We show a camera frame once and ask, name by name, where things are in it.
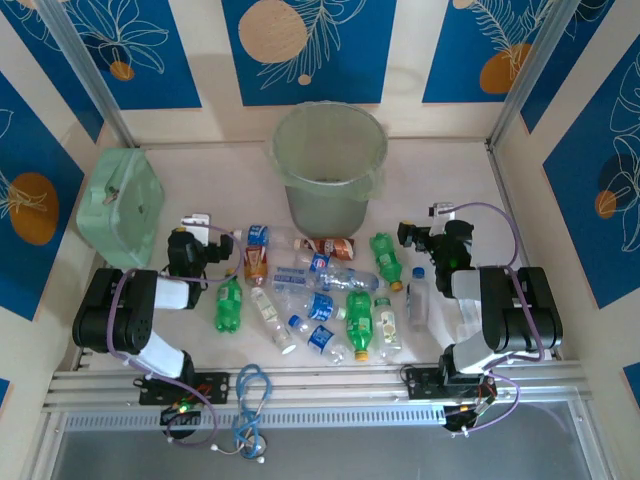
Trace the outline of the green plastic soda bottle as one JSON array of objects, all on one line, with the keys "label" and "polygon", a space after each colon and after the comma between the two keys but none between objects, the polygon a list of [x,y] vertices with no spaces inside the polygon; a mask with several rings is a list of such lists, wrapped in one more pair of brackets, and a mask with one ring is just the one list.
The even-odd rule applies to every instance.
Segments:
[{"label": "green plastic soda bottle", "polygon": [[231,268],[225,272],[216,296],[215,327],[219,332],[235,333],[241,326],[242,287]]},{"label": "green plastic soda bottle", "polygon": [[396,257],[393,239],[388,233],[378,232],[369,239],[379,274],[392,292],[403,289],[402,265]]},{"label": "green plastic soda bottle", "polygon": [[369,360],[368,348],[373,338],[371,297],[365,291],[352,291],[347,296],[346,333],[358,362]]}]

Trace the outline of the clear bottle blue cap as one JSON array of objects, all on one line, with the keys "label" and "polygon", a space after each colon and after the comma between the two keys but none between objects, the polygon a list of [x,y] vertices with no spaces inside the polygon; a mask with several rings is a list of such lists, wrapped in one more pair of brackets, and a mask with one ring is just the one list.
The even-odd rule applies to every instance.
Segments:
[{"label": "clear bottle blue cap", "polygon": [[429,284],[423,267],[412,269],[406,289],[406,303],[409,328],[415,332],[426,331],[429,318]]}]

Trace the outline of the clear soda water bottle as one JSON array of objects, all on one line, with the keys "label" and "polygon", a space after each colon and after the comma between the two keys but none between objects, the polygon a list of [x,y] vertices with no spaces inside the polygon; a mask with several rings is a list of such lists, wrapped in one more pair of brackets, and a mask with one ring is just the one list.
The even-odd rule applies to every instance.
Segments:
[{"label": "clear soda water bottle", "polygon": [[309,289],[304,269],[275,267],[269,275],[269,282],[276,293],[304,293]]}]

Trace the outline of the crushed clear plastic bottle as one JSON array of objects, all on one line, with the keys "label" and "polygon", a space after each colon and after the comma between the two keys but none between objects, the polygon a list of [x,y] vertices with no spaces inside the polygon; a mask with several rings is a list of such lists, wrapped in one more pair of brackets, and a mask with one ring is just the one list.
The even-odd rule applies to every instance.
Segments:
[{"label": "crushed clear plastic bottle", "polygon": [[375,293],[387,287],[387,282],[374,273],[351,268],[323,269],[315,274],[316,285],[324,291],[367,291]]}]

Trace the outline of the clear green-label bottle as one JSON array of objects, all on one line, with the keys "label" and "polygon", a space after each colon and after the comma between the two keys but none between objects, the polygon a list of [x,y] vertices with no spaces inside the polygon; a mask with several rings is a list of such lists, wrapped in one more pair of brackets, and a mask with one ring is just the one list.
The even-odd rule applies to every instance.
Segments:
[{"label": "clear green-label bottle", "polygon": [[282,355],[291,353],[296,344],[279,316],[268,293],[261,287],[252,287],[250,298],[268,337]]}]

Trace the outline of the blue-label bottle blue cap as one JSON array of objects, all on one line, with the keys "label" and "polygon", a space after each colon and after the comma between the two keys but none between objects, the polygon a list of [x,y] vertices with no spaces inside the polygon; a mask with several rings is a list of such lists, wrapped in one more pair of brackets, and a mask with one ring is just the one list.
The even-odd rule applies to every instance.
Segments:
[{"label": "blue-label bottle blue cap", "polygon": [[320,322],[292,315],[288,320],[288,325],[310,350],[324,357],[333,365],[342,364],[350,353],[345,341]]}]

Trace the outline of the green plastic bin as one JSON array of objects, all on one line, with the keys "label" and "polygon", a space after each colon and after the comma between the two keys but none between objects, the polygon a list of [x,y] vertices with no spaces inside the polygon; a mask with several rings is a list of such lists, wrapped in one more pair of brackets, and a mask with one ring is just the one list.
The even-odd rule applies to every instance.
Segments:
[{"label": "green plastic bin", "polygon": [[284,188],[292,220],[307,237],[349,237],[364,222],[369,200],[309,194],[285,185]]}]

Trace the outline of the mint green zip pouch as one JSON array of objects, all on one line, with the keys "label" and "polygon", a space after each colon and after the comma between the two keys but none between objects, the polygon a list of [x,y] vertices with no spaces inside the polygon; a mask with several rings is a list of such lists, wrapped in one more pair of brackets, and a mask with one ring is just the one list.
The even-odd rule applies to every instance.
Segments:
[{"label": "mint green zip pouch", "polygon": [[151,259],[164,189],[145,151],[102,152],[76,213],[83,238],[111,266],[144,268]]}]

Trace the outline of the brown coffee drink bottle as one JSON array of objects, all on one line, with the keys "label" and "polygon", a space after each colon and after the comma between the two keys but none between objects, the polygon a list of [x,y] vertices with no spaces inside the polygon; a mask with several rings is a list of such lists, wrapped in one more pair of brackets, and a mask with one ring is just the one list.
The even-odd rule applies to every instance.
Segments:
[{"label": "brown coffee drink bottle", "polygon": [[311,250],[343,261],[352,261],[356,253],[355,240],[352,238],[296,238],[294,248],[296,250]]}]

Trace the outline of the clear Pepsi bottle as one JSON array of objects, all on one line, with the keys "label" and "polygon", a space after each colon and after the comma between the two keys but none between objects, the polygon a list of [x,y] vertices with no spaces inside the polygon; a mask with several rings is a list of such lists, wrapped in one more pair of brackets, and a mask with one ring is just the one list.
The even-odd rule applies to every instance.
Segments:
[{"label": "clear Pepsi bottle", "polygon": [[295,265],[313,274],[329,272],[336,267],[330,256],[308,250],[296,254]]}]

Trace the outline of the small controller board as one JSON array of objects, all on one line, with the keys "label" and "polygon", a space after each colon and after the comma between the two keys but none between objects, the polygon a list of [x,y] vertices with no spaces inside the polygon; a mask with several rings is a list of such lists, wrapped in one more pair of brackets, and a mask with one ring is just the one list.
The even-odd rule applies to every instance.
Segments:
[{"label": "small controller board", "polygon": [[452,433],[474,428],[479,417],[483,415],[494,402],[495,399],[490,397],[478,405],[445,406],[444,428]]},{"label": "small controller board", "polygon": [[169,406],[160,413],[160,425],[191,426],[200,423],[201,411],[186,405]]}]

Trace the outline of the aluminium table edge rail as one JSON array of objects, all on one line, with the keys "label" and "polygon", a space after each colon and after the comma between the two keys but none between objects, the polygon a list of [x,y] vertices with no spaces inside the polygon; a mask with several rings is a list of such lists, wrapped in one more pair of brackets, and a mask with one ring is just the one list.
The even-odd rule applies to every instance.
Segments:
[{"label": "aluminium table edge rail", "polygon": [[492,155],[519,228],[524,257],[529,265],[542,267],[549,280],[564,325],[560,351],[565,358],[585,366],[589,356],[590,294],[542,166],[503,148],[494,148]]}]

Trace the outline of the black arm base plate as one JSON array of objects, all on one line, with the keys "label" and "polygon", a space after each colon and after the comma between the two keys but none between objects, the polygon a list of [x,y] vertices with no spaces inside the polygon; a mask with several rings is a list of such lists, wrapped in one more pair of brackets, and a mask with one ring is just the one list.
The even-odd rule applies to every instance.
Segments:
[{"label": "black arm base plate", "polygon": [[410,400],[473,400],[496,395],[496,388],[482,374],[449,374],[436,367],[405,366],[401,377]]},{"label": "black arm base plate", "polygon": [[[195,373],[184,383],[198,390],[213,405],[227,403],[229,394],[230,375],[226,372]],[[169,406],[186,401],[190,404],[198,404],[200,400],[185,390],[172,384],[167,384],[157,379],[146,380],[144,377],[136,378],[133,385],[139,389],[139,403],[141,405]]]}]

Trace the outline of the aluminium mounting rail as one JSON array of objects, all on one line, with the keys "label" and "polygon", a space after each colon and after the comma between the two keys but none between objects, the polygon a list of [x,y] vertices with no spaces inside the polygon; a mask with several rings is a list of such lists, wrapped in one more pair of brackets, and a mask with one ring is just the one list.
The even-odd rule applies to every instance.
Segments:
[{"label": "aluminium mounting rail", "polygon": [[[269,405],[288,407],[356,407],[407,405],[407,387],[394,366],[268,368],[273,390]],[[513,381],[523,402],[591,400],[593,394],[577,361],[514,363],[493,370],[498,400],[515,398]],[[139,406],[138,375],[129,370],[61,371],[53,374],[44,412],[127,410]]]}]

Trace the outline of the aluminium frame post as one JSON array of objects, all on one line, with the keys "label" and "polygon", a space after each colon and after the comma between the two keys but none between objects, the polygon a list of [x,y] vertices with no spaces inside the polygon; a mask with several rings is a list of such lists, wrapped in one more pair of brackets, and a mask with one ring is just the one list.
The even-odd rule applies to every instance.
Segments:
[{"label": "aluminium frame post", "polygon": [[514,122],[522,121],[528,134],[537,129],[593,34],[583,16],[585,5],[584,0],[548,0],[549,17],[543,21],[487,138],[489,152],[497,151]]},{"label": "aluminium frame post", "polygon": [[57,0],[34,0],[34,5],[94,106],[111,127],[115,138],[129,148],[137,147],[114,96],[63,5]]}]

